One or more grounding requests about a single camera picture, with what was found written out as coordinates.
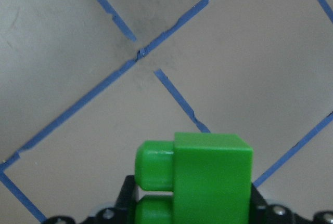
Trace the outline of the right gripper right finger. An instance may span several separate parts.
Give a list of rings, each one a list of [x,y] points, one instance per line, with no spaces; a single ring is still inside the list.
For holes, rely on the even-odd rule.
[[[316,212],[312,219],[304,218],[284,205],[269,204],[254,184],[252,184],[248,223],[329,224],[332,223],[332,211],[324,210]]]

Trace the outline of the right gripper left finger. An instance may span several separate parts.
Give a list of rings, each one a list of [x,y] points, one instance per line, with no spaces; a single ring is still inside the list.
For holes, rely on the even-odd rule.
[[[134,176],[127,175],[115,203],[94,209],[82,223],[134,223],[137,194]]]

